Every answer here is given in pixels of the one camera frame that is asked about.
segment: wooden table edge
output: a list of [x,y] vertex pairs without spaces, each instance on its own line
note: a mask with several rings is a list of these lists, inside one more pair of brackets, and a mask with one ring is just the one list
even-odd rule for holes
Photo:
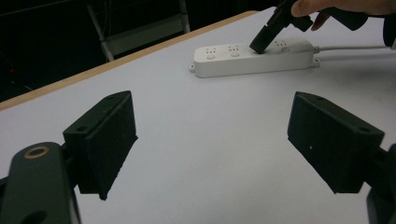
[[204,34],[206,32],[215,30],[217,28],[220,28],[221,26],[230,24],[230,23],[232,23],[234,21],[239,21],[239,20],[244,19],[245,17],[251,16],[251,15],[253,15],[255,13],[257,13],[257,11],[247,11],[247,12],[241,13],[239,15],[233,16],[233,17],[231,17],[229,19],[226,19],[224,21],[219,21],[219,22],[210,24],[210,25],[208,25],[206,27],[203,27],[201,29],[198,29],[198,30],[192,31],[190,33],[187,33],[187,34],[172,38],[172,39],[167,40],[167,41],[164,41],[164,42],[162,42],[162,43],[160,43],[158,45],[154,45],[152,47],[149,47],[149,48],[146,48],[146,49],[142,49],[142,50],[140,50],[138,52],[135,52],[133,54],[127,55],[127,56],[122,57],[122,58],[119,58],[119,59],[117,59],[117,60],[115,60],[113,62],[99,65],[99,66],[94,67],[94,68],[92,68],[90,70],[87,70],[85,72],[76,74],[76,75],[74,75],[72,77],[68,77],[68,78],[62,79],[60,81],[54,82],[52,84],[49,84],[48,86],[44,86],[44,87],[39,88],[39,89],[34,90],[34,91],[29,91],[29,92],[27,92],[27,93],[25,93],[23,95],[11,98],[9,100],[6,100],[6,101],[0,103],[0,111],[8,109],[8,108],[11,108],[12,106],[15,106],[15,105],[20,105],[22,103],[28,102],[30,100],[33,100],[33,99],[38,98],[40,96],[46,95],[46,94],[51,93],[53,91],[57,91],[57,90],[62,89],[64,87],[73,85],[73,84],[75,84],[77,82],[80,82],[81,80],[84,80],[84,79],[87,79],[87,78],[90,78],[90,77],[94,77],[96,75],[104,73],[105,71],[108,71],[108,70],[110,70],[112,68],[115,68],[117,66],[120,66],[120,65],[123,65],[125,63],[130,62],[130,61],[133,61],[133,60],[136,60],[138,58],[141,58],[141,57],[143,57],[145,55],[148,55],[148,54],[150,54],[152,52],[155,52],[157,50],[167,48],[167,47],[172,46],[172,45],[174,45],[176,43],[179,43],[179,42],[182,42],[184,40],[193,38],[195,36]]

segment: hand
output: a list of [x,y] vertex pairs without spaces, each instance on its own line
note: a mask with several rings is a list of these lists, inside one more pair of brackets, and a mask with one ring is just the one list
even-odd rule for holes
[[318,11],[319,14],[311,28],[315,31],[329,19],[329,14],[320,12],[327,7],[365,12],[369,15],[387,15],[396,13],[396,0],[298,0],[291,7],[291,15],[302,17]]

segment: electrical outlet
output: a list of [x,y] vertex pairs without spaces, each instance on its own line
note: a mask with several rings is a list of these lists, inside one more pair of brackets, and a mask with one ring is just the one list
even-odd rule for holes
[[197,77],[221,77],[319,66],[314,47],[303,38],[276,39],[264,54],[248,43],[198,48],[190,71]]

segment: white table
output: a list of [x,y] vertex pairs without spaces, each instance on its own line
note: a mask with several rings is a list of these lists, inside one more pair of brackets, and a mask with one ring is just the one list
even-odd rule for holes
[[[326,51],[320,68],[233,77],[189,72],[202,46],[250,42],[269,9],[0,112],[0,176],[19,150],[51,141],[103,97],[130,90],[139,139],[107,201],[80,195],[83,223],[368,223],[365,198],[332,194],[287,140],[293,95],[325,97],[396,143],[396,53]],[[314,45],[382,44],[382,21],[335,20],[302,33]]]

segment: power strip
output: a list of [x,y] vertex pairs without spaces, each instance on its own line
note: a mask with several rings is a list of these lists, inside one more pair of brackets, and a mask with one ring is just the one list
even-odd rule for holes
[[197,77],[222,77],[318,67],[314,47],[304,38],[276,39],[264,54],[248,43],[198,48],[190,71]]

